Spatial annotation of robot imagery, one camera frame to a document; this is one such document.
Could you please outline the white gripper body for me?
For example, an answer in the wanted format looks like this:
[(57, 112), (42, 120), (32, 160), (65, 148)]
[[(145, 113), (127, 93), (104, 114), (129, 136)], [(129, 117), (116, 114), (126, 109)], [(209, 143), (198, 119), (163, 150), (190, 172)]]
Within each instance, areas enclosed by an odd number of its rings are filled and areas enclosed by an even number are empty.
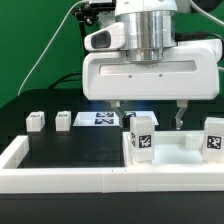
[(205, 100), (220, 91), (218, 39), (180, 42), (158, 62), (129, 62), (123, 51), (89, 54), (83, 92), (90, 100)]

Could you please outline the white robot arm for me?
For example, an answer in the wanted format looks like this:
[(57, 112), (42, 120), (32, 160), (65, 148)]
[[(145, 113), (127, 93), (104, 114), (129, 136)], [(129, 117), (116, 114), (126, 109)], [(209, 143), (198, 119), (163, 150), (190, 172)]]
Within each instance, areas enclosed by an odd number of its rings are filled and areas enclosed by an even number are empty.
[(90, 100), (111, 103), (120, 120), (120, 102), (175, 100), (179, 111), (190, 100), (219, 94), (218, 62), (224, 43), (207, 33), (176, 32), (175, 0), (116, 0), (114, 17), (84, 39), (83, 92)]

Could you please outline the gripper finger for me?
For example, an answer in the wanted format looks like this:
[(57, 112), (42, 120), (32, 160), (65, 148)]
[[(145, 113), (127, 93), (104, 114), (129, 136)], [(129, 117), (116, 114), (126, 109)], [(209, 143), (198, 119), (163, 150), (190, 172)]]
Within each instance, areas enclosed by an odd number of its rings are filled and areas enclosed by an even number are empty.
[(114, 110), (114, 112), (116, 113), (116, 115), (119, 118), (119, 125), (123, 126), (123, 117), (124, 117), (124, 111), (121, 108), (121, 103), (120, 101), (116, 101), (116, 100), (112, 100), (110, 102), (111, 104), (111, 108)]
[(179, 108), (179, 110), (175, 116), (175, 122), (176, 122), (176, 129), (180, 130), (183, 125), (182, 116), (184, 115), (184, 113), (188, 107), (188, 101), (187, 100), (178, 100), (177, 107)]

